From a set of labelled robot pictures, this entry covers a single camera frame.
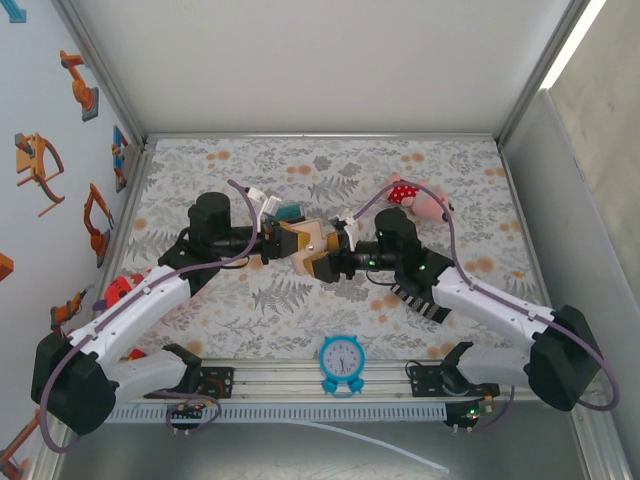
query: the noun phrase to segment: blue alarm clock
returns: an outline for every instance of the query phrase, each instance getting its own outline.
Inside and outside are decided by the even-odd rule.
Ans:
[[[325,393],[334,397],[351,397],[355,393],[362,393],[364,380],[360,374],[364,369],[364,350],[356,337],[337,336],[326,337],[318,356],[320,369],[326,377],[322,382]],[[339,385],[346,384],[350,394],[336,393]]]

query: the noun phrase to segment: floral tablecloth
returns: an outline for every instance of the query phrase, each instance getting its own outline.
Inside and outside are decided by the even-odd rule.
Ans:
[[[246,205],[228,178],[304,206],[307,218],[353,211],[391,176],[428,179],[455,208],[458,252],[464,267],[488,283],[540,301],[513,200],[491,141],[318,139],[176,140],[157,143],[128,240],[122,273],[150,268],[188,225],[198,195],[229,195],[232,223],[248,225]],[[365,214],[361,238],[373,239]],[[443,223],[417,220],[422,241],[448,254]],[[389,273],[373,274],[387,280]],[[139,341],[151,353],[177,342],[205,358],[311,359],[326,335],[357,335],[369,359],[437,359],[459,341],[506,346],[499,335],[451,313],[442,325],[410,311],[388,287],[352,281],[322,284],[295,275],[288,260],[263,266],[252,258],[240,270],[221,271],[194,298],[171,311]]]

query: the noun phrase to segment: white tube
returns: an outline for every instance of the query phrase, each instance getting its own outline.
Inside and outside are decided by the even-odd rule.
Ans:
[[[442,465],[438,465],[437,463],[431,462],[430,460],[427,460],[426,458],[419,457],[418,455],[415,455],[415,454],[413,454],[411,452],[403,450],[400,447],[396,447],[395,445],[391,445],[390,443],[383,442],[382,440],[376,440],[375,438],[367,437],[365,435],[360,435],[359,433],[350,432],[349,430],[344,430],[342,428],[334,427],[332,425],[325,425],[324,423],[305,422],[305,421],[299,421],[299,420],[283,420],[282,423],[290,423],[290,424],[293,424],[293,425],[301,425],[303,427],[320,428],[322,430],[328,430],[330,432],[340,433],[340,434],[346,435],[348,437],[357,438],[358,440],[362,440],[364,442],[369,442],[369,443],[372,443],[374,445],[378,445],[379,447],[386,448],[388,450],[392,450],[392,451],[394,451],[396,453],[399,453],[400,455],[404,455],[407,458],[411,458],[411,459],[415,460],[416,462],[420,462],[423,465],[426,465],[426,466],[431,467],[431,468],[435,468],[436,470],[440,470],[441,472],[444,472],[444,473],[447,473],[447,474],[449,473],[449,469],[447,467],[443,467]]]

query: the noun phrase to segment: white wall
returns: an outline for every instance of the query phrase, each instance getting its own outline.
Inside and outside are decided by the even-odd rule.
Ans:
[[[116,194],[114,187],[111,142],[116,115],[101,94],[99,116],[82,122],[71,76],[59,57],[61,49],[72,54],[76,47],[51,2],[19,4],[27,10],[25,24],[9,24],[0,11],[0,253],[15,263],[15,271],[0,282],[0,448],[33,417],[33,361],[39,340],[49,333],[49,309],[97,283],[100,271],[83,224],[89,182],[99,188],[116,222],[126,194]],[[96,85],[89,70],[79,71],[89,86]],[[41,218],[37,214],[49,204],[44,193],[34,182],[16,186],[26,176],[16,173],[18,132],[40,133],[64,163],[65,172],[50,186],[66,198]],[[49,172],[52,164],[45,155]],[[97,228],[107,228],[97,207],[92,219]],[[84,307],[83,313],[89,313],[90,305]]]
[[[75,0],[148,132],[498,133],[569,0]]]

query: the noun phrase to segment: stuffed animal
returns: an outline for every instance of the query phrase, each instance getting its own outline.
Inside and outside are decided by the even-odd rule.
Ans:
[[[396,182],[404,182],[400,174],[394,173],[391,175],[391,179],[387,182],[387,185],[391,185]],[[418,182],[419,185],[426,186],[428,180],[422,180]],[[440,200],[448,207],[449,213],[453,212],[453,206],[447,199],[447,194],[440,187],[429,188],[433,193],[440,197]],[[446,222],[446,213],[442,211],[442,207],[429,196],[429,194],[419,190],[416,187],[398,186],[391,190],[387,197],[392,203],[397,203],[405,208],[408,208],[411,213],[428,220],[435,220],[440,222]]]

